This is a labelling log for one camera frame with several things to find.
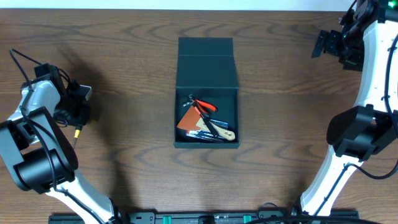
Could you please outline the black gift box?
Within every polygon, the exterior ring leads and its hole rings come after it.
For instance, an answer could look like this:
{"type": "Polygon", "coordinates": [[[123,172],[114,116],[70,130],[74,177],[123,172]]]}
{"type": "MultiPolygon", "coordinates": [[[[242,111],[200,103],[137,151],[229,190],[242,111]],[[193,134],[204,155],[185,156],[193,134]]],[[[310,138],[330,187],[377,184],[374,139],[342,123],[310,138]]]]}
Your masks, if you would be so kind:
{"type": "Polygon", "coordinates": [[[234,61],[232,38],[180,37],[178,39],[175,86],[175,124],[189,107],[188,96],[215,105],[211,119],[228,123],[235,133],[233,141],[211,142],[187,136],[174,128],[174,147],[180,149],[237,149],[239,141],[238,74],[234,61]]]}

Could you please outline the orange scraper wooden handle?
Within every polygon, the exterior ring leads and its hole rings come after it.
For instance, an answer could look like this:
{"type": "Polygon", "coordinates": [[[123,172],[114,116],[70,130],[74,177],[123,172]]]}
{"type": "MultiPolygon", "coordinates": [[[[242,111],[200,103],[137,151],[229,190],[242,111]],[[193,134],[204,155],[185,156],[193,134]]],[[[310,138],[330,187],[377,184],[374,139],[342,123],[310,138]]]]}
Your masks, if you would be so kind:
{"type": "MultiPolygon", "coordinates": [[[[209,121],[208,124],[212,125],[213,129],[217,131],[218,136],[221,136],[228,141],[235,140],[236,136],[233,131],[221,128],[211,121],[209,121]]],[[[177,128],[186,131],[210,132],[210,129],[206,125],[205,120],[198,114],[198,111],[193,106],[189,107],[188,111],[184,114],[183,118],[178,123],[177,128]]]]}

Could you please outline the red black cutting pliers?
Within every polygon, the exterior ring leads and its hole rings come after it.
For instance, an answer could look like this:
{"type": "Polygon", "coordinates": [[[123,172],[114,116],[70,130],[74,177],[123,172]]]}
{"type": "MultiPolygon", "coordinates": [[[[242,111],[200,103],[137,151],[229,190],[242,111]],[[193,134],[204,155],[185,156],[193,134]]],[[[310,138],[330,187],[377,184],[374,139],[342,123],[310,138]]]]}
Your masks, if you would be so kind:
{"type": "Polygon", "coordinates": [[[215,113],[218,110],[215,105],[203,101],[193,95],[188,95],[188,100],[183,104],[183,106],[193,106],[199,114],[202,114],[206,118],[209,118],[212,113],[215,113]]]}

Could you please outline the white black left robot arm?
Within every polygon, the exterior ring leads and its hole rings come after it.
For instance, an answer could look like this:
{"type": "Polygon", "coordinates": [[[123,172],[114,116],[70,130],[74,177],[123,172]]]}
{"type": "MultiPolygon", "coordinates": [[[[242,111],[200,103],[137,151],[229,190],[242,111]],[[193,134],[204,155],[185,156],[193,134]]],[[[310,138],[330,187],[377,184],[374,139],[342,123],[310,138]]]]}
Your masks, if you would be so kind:
{"type": "Polygon", "coordinates": [[[98,192],[78,168],[78,159],[60,129],[57,116],[74,122],[73,112],[86,108],[90,86],[55,78],[36,78],[21,86],[21,102],[1,123],[1,157],[15,184],[24,191],[53,197],[72,209],[85,223],[129,223],[113,201],[98,192]]]}

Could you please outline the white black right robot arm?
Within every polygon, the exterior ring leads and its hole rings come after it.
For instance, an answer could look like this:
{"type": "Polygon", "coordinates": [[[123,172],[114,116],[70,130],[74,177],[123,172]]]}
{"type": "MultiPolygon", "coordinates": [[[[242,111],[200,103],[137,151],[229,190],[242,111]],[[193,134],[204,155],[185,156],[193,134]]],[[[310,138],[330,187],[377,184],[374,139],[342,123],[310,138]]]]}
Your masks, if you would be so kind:
{"type": "Polygon", "coordinates": [[[353,107],[331,119],[326,158],[300,196],[300,213],[318,222],[351,175],[397,139],[397,1],[355,1],[340,25],[320,31],[312,57],[338,57],[345,70],[361,72],[361,84],[353,107]]]}

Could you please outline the small hammer red black handle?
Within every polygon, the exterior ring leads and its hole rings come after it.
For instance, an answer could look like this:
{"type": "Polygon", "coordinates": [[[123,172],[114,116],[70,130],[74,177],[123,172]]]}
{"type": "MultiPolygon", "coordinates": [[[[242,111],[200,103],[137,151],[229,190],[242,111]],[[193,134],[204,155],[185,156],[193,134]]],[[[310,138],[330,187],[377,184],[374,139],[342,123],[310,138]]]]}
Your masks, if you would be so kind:
{"type": "Polygon", "coordinates": [[[214,136],[214,137],[218,137],[218,131],[213,127],[213,125],[210,123],[209,118],[204,117],[202,114],[200,114],[205,126],[209,129],[209,132],[214,136]]]}

